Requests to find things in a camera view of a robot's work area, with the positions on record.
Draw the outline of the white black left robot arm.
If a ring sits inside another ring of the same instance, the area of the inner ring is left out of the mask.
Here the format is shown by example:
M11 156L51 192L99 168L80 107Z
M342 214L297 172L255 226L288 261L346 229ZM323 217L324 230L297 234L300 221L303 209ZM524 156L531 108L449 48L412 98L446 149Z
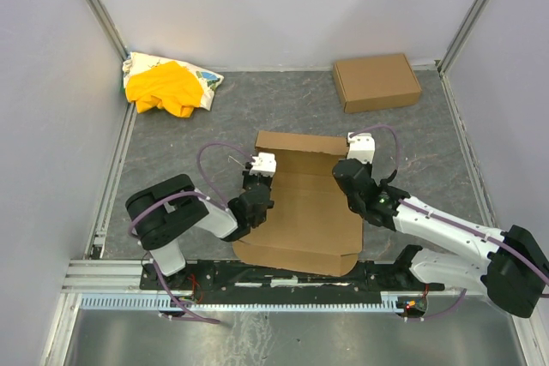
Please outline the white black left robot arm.
M130 232L163 275L180 273L186 260L178 239L188 230L201 229L231 243L266 222L275 204L270 197L273 177L271 171L243 171L243 192L222 206L198 190L188 175L177 175L125 202Z

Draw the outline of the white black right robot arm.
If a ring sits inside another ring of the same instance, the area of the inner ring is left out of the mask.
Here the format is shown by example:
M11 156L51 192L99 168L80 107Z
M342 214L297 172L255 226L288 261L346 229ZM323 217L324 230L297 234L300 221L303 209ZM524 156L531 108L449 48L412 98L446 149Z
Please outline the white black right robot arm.
M421 283L456 286L483 294L504 312L529 318L548 286L548 259L527 229L507 231L476 225L431 207L407 191L376 182L371 165L357 159L336 163L332 176L349 209L377 227L443 248L412 246L408 271Z

